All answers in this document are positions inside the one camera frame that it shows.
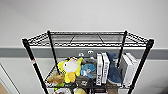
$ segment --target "wire grid shelf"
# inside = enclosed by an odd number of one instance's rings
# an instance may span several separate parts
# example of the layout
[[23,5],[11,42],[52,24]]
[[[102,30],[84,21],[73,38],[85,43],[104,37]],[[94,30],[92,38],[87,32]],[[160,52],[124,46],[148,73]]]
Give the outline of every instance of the wire grid shelf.
[[[86,85],[87,83],[89,83],[89,82],[88,82],[88,81],[89,81],[89,78],[86,77],[86,76],[78,76],[78,77],[76,78],[75,82],[70,83],[69,85],[65,85],[65,86],[63,86],[63,87],[62,87],[62,86],[60,87],[60,86],[56,86],[57,84],[55,84],[55,83],[49,83],[49,82],[47,82],[47,78],[48,78],[48,77],[51,77],[51,76],[54,74],[54,72],[57,72],[57,69],[56,69],[55,66],[51,69],[51,71],[50,71],[49,74],[47,75],[46,79],[44,80],[44,83],[46,84],[46,87],[47,87],[47,88],[70,88],[70,87],[71,87],[71,88],[76,88],[76,87],[78,87],[78,88],[91,88],[91,89],[95,89],[95,88],[106,88],[106,89],[118,89],[118,88],[120,88],[120,89],[129,89],[129,88],[125,88],[125,87],[123,87],[123,86],[117,86],[116,84],[110,84],[109,82],[107,82],[107,84],[102,85],[102,86]],[[93,79],[96,78],[96,72],[95,72],[95,71],[92,72],[91,75],[93,76]]]
[[[51,32],[54,47],[121,47],[124,32]],[[30,46],[50,46],[47,33],[28,39]],[[145,47],[147,39],[127,33],[124,47]]]

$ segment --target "gray wall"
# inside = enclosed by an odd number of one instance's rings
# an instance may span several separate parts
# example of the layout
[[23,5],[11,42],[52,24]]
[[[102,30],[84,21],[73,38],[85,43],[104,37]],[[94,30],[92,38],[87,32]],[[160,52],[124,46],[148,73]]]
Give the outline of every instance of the gray wall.
[[128,31],[168,48],[167,0],[0,0],[0,47],[55,31]]

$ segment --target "yellow plush toy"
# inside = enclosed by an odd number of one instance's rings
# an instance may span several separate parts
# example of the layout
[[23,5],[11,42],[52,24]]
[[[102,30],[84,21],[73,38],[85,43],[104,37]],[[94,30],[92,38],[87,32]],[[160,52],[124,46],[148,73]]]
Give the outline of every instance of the yellow plush toy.
[[65,82],[75,82],[76,76],[80,76],[81,62],[83,58],[71,58],[69,61],[61,61],[58,63],[59,70],[65,74]]
[[75,88],[74,94],[86,94],[86,92],[82,88]]

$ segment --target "stuffed toy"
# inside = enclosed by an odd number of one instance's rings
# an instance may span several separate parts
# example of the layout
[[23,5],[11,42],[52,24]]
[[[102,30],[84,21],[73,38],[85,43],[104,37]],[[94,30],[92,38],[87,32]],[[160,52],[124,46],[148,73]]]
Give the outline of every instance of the stuffed toy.
[[93,72],[96,70],[96,67],[94,64],[85,64],[81,67],[81,75],[88,76],[89,78],[93,78],[93,76],[90,74],[90,72]]
[[65,74],[66,83],[75,82],[76,76],[80,76],[82,60],[83,58],[77,60],[77,58],[73,57],[58,63],[60,72]]
[[86,94],[86,92],[82,88],[75,88],[74,94]]
[[64,74],[58,74],[54,72],[53,76],[47,78],[47,82],[62,84],[64,82]]

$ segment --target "black wire shelving unit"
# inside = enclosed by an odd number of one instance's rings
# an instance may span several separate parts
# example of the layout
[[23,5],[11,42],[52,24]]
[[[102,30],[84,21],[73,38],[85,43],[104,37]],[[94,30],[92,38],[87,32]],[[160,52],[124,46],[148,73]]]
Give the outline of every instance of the black wire shelving unit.
[[[44,89],[44,92],[46,94],[49,94],[47,91],[47,88],[56,87],[55,84],[48,83],[46,79],[50,77],[54,72],[60,73],[57,67],[58,62],[57,62],[57,57],[56,57],[54,48],[57,48],[57,47],[76,47],[76,48],[80,48],[80,47],[120,47],[120,50],[118,53],[118,62],[117,62],[117,67],[119,67],[119,62],[120,62],[124,47],[144,47],[145,50],[140,60],[138,69],[133,78],[132,84],[130,85],[129,88],[125,88],[125,89],[129,89],[128,94],[131,94],[132,90],[135,87],[138,76],[141,72],[141,69],[145,63],[145,60],[150,52],[150,49],[152,48],[154,44],[153,39],[145,39],[143,37],[129,33],[127,31],[123,31],[123,32],[54,32],[53,31],[51,32],[48,30],[47,33],[43,33],[33,38],[30,38],[30,39],[24,38],[22,39],[22,42],[28,52],[28,55],[33,63],[37,76],[41,82],[41,86]],[[38,68],[38,65],[36,63],[36,60],[34,58],[34,55],[31,51],[30,46],[51,47],[55,65],[53,66],[48,76],[44,80],[41,76],[40,70]],[[80,81],[80,77],[77,77],[77,78],[79,79],[76,79],[75,83],[78,83],[78,81]],[[113,86],[112,84],[104,85],[102,87],[94,86],[94,83],[93,83],[94,81],[92,79],[88,79],[88,80],[90,80],[90,83],[87,86],[81,86],[82,88],[87,88],[87,89],[123,88],[123,86]],[[76,84],[71,84],[70,86],[64,86],[61,88],[72,88],[72,87],[80,87],[80,86],[77,86]]]

